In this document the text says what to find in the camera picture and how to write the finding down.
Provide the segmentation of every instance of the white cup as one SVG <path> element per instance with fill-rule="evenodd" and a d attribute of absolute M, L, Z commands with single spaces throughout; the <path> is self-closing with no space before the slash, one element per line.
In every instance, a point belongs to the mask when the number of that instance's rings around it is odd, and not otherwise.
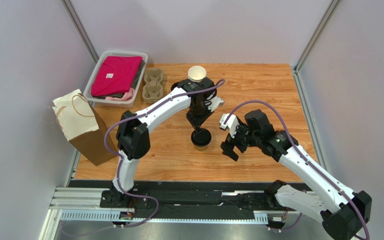
<path fill-rule="evenodd" d="M 194 82 L 200 82 L 206 76 L 207 71 L 202 66 L 193 66 L 187 71 L 187 78 Z"/>

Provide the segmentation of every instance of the paper bag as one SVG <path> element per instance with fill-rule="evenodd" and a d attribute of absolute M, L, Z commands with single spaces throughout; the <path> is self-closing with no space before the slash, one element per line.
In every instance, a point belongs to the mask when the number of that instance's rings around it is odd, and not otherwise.
<path fill-rule="evenodd" d="M 53 103 L 57 123 L 66 139 L 90 162 L 98 166 L 115 157 L 104 145 L 105 133 L 108 130 L 105 122 L 79 89 L 56 98 Z M 107 144 L 117 152 L 110 137 Z"/>

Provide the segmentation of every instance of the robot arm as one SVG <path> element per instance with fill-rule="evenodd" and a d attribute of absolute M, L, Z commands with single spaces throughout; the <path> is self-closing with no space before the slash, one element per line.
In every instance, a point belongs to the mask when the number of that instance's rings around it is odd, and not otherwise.
<path fill-rule="evenodd" d="M 172 91 L 167 96 L 151 106 L 136 113 L 132 113 L 129 110 L 123 113 L 121 119 L 145 114 L 143 117 L 119 125 L 116 134 L 119 153 L 123 156 L 123 158 L 119 158 L 118 162 L 118 164 L 121 164 L 119 182 L 125 191 L 133 188 L 134 176 L 139 160 L 151 147 L 149 134 L 161 123 L 181 110 L 189 108 L 186 118 L 191 123 L 194 133 L 204 130 L 201 128 L 201 125 L 213 114 L 217 107 L 223 105 L 224 101 L 216 96 L 217 92 L 215 90 L 191 95 L 186 93 L 205 90 L 214 86 L 214 83 L 207 77 L 200 82 L 185 79 L 173 85 Z M 185 95 L 173 99 L 173 96 L 179 94 Z M 161 103 L 168 99 L 170 101 L 161 105 Z M 117 181 L 118 179 L 115 176 L 112 180 L 113 186 L 121 192 Z"/>
<path fill-rule="evenodd" d="M 237 147 L 241 153 L 245 152 L 247 147 L 258 147 L 265 155 L 292 170 L 317 194 L 317 196 L 306 194 L 277 180 L 265 191 L 271 196 L 275 205 L 295 209 L 315 219 L 336 240 L 349 240 L 362 228 L 358 215 L 353 211 L 348 200 L 300 157 L 288 140 L 286 132 L 275 131 L 261 110 L 247 113 L 246 124 L 235 115 L 232 115 L 224 124 L 227 117 L 227 114 L 223 114 L 220 119 L 220 128 L 229 129 L 226 141 L 221 144 L 224 155 L 237 161 L 239 156 L 233 151 L 234 147 Z M 308 161 L 311 161 L 352 199 L 367 223 L 371 214 L 371 197 L 364 191 L 356 193 L 342 184 L 317 164 L 294 138 L 293 142 Z"/>

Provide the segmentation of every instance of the white wall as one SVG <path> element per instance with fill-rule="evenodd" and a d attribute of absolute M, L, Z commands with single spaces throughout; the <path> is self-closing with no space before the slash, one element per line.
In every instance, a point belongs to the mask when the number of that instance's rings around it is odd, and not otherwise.
<path fill-rule="evenodd" d="M 0 239 L 36 240 L 73 147 L 51 100 L 93 69 L 59 0 L 0 1 Z"/>
<path fill-rule="evenodd" d="M 330 0 L 73 0 L 100 55 L 155 63 L 288 63 L 300 58 Z"/>
<path fill-rule="evenodd" d="M 342 1 L 301 77 L 330 172 L 371 195 L 384 239 L 384 1 Z"/>

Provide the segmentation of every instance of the laundry basket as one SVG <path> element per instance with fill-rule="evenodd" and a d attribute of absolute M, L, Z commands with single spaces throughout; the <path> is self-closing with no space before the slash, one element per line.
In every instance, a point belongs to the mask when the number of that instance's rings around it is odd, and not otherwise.
<path fill-rule="evenodd" d="M 144 61 L 144 64 L 143 66 L 141 66 L 140 76 L 137 81 L 137 85 L 134 88 L 134 95 L 132 99 L 127 101 L 114 101 L 114 100 L 99 99 L 92 96 L 92 85 L 96 80 L 96 76 L 98 75 L 99 69 L 101 68 L 103 61 L 109 56 L 118 56 L 118 57 L 140 56 L 143 58 L 142 60 Z M 118 108 L 132 108 L 135 105 L 136 96 L 138 95 L 138 91 L 142 83 L 142 78 L 143 78 L 143 74 L 145 73 L 145 68 L 147 63 L 148 63 L 148 55 L 144 52 L 121 51 L 121 50 L 105 51 L 100 56 L 99 61 L 97 62 L 96 67 L 94 68 L 93 73 L 91 74 L 90 79 L 88 80 L 87 86 L 85 87 L 85 91 L 84 91 L 84 97 L 88 101 L 95 102 L 96 105 L 111 106 L 111 107 L 118 107 Z"/>

